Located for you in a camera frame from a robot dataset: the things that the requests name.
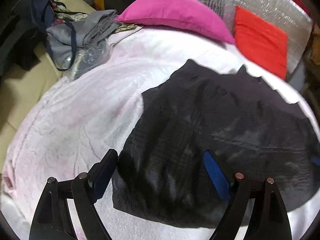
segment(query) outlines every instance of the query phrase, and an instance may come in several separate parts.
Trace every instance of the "gray towel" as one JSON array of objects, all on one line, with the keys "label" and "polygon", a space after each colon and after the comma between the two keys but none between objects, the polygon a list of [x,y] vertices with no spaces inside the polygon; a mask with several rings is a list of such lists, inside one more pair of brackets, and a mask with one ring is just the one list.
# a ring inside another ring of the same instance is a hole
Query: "gray towel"
[{"label": "gray towel", "polygon": [[[71,22],[76,31],[76,46],[96,46],[107,38],[121,23],[113,21],[115,10],[96,11],[83,21]],[[71,29],[65,24],[47,28],[47,41],[52,50],[53,61],[60,69],[70,68],[72,58]]]}]

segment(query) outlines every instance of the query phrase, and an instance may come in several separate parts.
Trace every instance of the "white blanket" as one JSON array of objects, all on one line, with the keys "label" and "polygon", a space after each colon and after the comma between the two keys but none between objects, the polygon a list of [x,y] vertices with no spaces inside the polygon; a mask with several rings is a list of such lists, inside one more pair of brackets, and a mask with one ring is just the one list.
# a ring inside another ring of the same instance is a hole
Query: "white blanket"
[{"label": "white blanket", "polygon": [[[11,143],[3,187],[31,223],[47,178],[73,179],[89,171],[110,148],[118,153],[143,112],[141,93],[166,81],[187,59],[219,73],[236,72],[246,63],[288,103],[299,101],[319,138],[319,127],[305,100],[284,81],[244,59],[234,46],[169,28],[143,28],[114,47],[110,60],[70,83],[62,78],[32,109]],[[70,213],[79,239],[85,239],[75,207]],[[207,240],[213,230],[182,229],[115,210],[112,185],[95,207],[114,240]],[[320,193],[289,213],[298,240],[320,209]],[[246,227],[239,230],[243,239]]]}]

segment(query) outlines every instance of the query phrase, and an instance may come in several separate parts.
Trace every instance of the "metal bolt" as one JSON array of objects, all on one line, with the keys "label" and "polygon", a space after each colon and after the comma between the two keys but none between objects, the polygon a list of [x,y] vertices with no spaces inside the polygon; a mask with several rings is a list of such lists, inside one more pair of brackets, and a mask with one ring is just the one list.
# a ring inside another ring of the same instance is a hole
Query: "metal bolt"
[{"label": "metal bolt", "polygon": [[79,174],[79,179],[85,179],[87,176],[88,176],[88,173],[86,173],[86,172],[81,172],[81,173]]},{"label": "metal bolt", "polygon": [[237,179],[243,179],[243,178],[244,178],[244,175],[243,175],[241,172],[237,172],[237,173],[236,173],[236,178],[237,178]]},{"label": "metal bolt", "polygon": [[51,183],[54,182],[54,181],[55,181],[55,178],[54,178],[54,177],[50,177],[50,178],[47,179],[47,182],[48,182],[49,184],[51,184]]},{"label": "metal bolt", "polygon": [[275,180],[273,178],[267,178],[267,182],[270,184],[274,184]]}]

